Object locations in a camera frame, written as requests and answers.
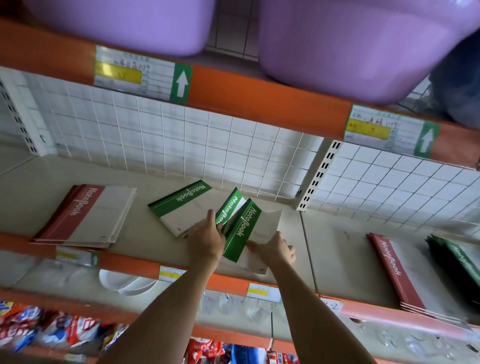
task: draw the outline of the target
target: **purple plastic basin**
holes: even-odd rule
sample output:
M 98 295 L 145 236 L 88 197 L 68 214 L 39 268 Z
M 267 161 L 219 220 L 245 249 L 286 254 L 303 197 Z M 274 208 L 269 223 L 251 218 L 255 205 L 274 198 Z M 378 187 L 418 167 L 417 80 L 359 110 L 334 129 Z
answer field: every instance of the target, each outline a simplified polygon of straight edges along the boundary
M 24 0 L 43 24 L 113 46 L 190 56 L 208 38 L 215 0 Z
M 479 27 L 479 0 L 261 0 L 259 62 L 288 85 L 388 105 Z

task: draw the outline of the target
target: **person's left arm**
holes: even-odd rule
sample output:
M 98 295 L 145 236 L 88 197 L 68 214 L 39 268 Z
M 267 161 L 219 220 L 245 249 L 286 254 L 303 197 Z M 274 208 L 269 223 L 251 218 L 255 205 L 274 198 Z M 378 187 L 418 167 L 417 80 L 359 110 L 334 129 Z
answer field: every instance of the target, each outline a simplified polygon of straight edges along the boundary
M 215 226 L 215 211 L 209 210 L 188 236 L 190 269 L 142 312 L 97 364 L 181 363 L 202 293 L 223 253 L 221 227 Z

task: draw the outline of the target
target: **person's right hand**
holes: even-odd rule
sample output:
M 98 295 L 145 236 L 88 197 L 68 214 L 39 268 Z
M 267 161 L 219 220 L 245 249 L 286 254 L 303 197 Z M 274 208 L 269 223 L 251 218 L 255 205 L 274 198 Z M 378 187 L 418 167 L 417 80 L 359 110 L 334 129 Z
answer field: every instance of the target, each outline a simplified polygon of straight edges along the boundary
M 297 257 L 295 247 L 287 245 L 282 233 L 277 231 L 267 244 L 257 244 L 251 240 L 247 241 L 247 247 L 270 268 L 278 263 L 292 264 Z

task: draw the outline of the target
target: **green arrow label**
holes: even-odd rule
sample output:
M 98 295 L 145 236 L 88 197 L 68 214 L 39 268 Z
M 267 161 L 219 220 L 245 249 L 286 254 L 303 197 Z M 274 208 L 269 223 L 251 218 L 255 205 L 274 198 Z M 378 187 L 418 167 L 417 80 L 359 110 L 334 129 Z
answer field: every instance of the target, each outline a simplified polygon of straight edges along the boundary
M 424 122 L 413 155 L 421 158 L 430 158 L 432 147 L 439 131 L 439 123 L 433 121 Z
M 172 91 L 170 92 L 170 101 L 178 104 L 187 103 L 191 79 L 192 66 L 184 63 L 175 63 Z

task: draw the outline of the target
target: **yellow price label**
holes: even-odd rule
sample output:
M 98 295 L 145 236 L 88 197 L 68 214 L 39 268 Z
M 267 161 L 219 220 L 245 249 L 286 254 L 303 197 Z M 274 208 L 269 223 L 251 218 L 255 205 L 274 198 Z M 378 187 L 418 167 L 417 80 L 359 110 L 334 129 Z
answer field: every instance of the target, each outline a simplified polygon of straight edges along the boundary
M 388 126 L 372 124 L 371 122 L 349 119 L 346 131 L 356 134 L 371 136 L 373 138 L 388 140 L 392 128 Z
M 95 62 L 95 75 L 140 85 L 142 71 L 105 62 Z
M 57 251 L 57 259 L 58 258 L 65 258 L 65 259 L 78 259 L 78 255 L 74 253 L 68 253 L 68 252 L 59 252 Z
M 247 293 L 250 293 L 250 294 L 258 294 L 259 296 L 268 296 L 268 291 L 259 290 L 259 289 L 257 289 L 257 288 L 248 288 Z
M 167 278 L 171 278 L 171 279 L 178 279 L 178 278 L 181 277 L 181 275 L 178 274 L 178 273 L 165 272 L 165 271 L 160 272 L 160 274 L 158 276 L 159 277 L 167 277 Z

